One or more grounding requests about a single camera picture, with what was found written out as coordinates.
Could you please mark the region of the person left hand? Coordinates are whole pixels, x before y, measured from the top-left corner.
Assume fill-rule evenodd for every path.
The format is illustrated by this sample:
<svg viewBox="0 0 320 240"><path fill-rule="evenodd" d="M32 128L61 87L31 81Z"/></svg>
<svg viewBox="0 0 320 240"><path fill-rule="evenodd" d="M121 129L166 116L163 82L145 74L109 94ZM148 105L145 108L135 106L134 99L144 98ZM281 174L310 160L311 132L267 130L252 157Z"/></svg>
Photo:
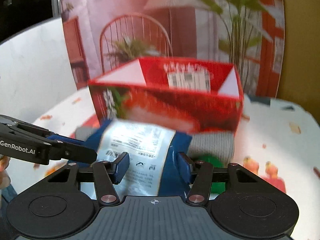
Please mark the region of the person left hand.
<svg viewBox="0 0 320 240"><path fill-rule="evenodd" d="M6 171L10 163L10 157L1 155L0 160L0 189L5 189L11 183L11 179Z"/></svg>

